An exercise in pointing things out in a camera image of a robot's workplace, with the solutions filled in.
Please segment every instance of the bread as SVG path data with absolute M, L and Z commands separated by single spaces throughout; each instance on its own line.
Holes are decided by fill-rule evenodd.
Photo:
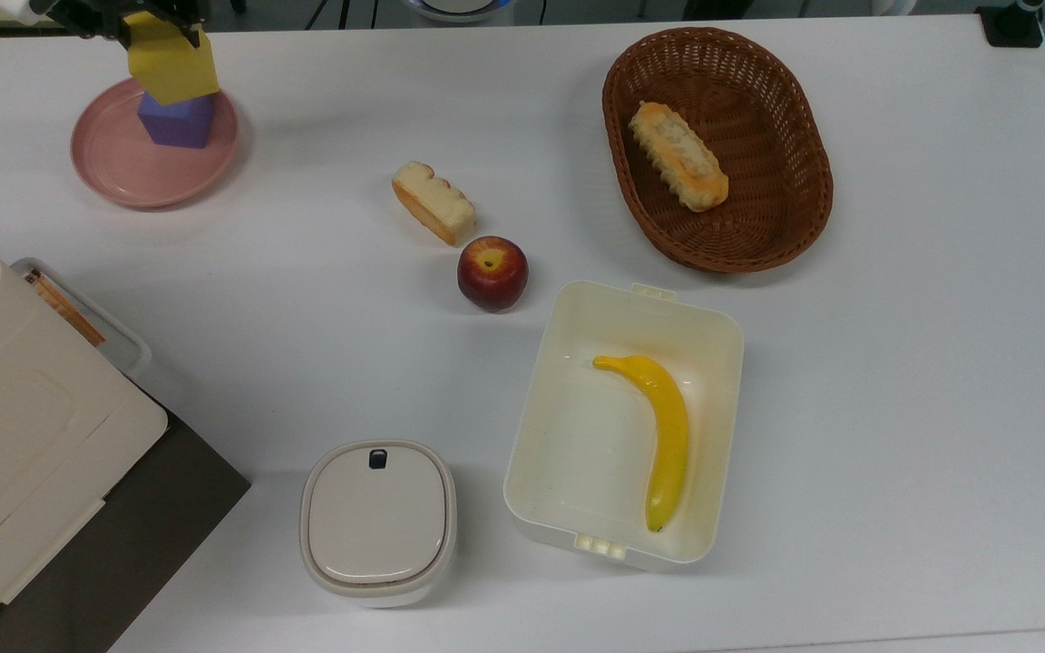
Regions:
M 629 126 L 684 207 L 700 212 L 728 199 L 728 176 L 679 114 L 658 102 L 640 102 Z
M 473 234 L 473 204 L 454 189 L 435 169 L 421 162 L 408 162 L 394 176 L 394 193 L 418 223 L 447 244 L 458 247 Z

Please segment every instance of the basket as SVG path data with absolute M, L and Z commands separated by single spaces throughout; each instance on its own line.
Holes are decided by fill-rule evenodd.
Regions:
M 728 199 L 688 210 L 631 136 L 640 100 L 675 109 L 717 156 Z M 602 112 L 623 199 L 651 243 L 704 272 L 760 272 L 799 256 L 833 206 L 833 174 L 796 77 L 762 46 L 717 28 L 668 29 L 616 59 Z

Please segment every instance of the banana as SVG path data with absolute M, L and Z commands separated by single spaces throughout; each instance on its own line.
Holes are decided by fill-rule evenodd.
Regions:
M 688 409 L 667 369 L 646 355 L 597 355 L 595 367 L 616 372 L 643 391 L 656 414 L 656 459 L 648 479 L 644 517 L 658 533 L 675 515 L 688 476 Z

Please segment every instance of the plate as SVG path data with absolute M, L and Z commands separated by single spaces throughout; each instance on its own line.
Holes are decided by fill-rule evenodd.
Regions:
M 88 104 L 71 133 L 75 172 L 89 189 L 125 207 L 162 208 L 203 193 L 236 157 L 236 109 L 218 92 L 208 145 L 157 145 L 136 115 L 142 94 L 140 83 L 129 78 Z

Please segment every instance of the apple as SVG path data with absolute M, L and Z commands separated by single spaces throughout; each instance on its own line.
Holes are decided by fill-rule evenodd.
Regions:
M 514 306 L 530 274 L 522 250 L 498 236 L 470 240 L 457 260 L 457 286 L 478 308 L 490 312 Z

